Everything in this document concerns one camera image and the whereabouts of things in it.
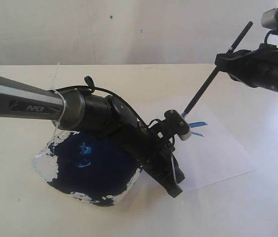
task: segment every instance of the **white paper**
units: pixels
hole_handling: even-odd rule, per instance
[[[183,111],[190,97],[175,97],[136,106],[139,115],[149,123],[154,118],[164,119],[164,112]],[[198,103],[186,118],[187,122],[207,122],[207,126],[192,128],[204,137],[192,135],[187,141],[176,137],[174,155],[185,174],[180,186],[184,191],[198,189],[256,169],[250,155],[221,124],[204,103]]]

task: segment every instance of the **white table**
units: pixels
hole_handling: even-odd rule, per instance
[[[48,89],[55,66],[0,66],[0,76]],[[95,84],[130,104],[192,97],[212,65],[60,66],[56,87]],[[0,118],[0,236],[278,236],[278,94],[219,74],[201,99],[256,160],[258,170],[173,199],[139,177],[101,208],[68,197],[32,172],[53,133],[49,121]]]

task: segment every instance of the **white wall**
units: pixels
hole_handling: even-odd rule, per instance
[[[0,65],[212,63],[278,0],[0,0]]]

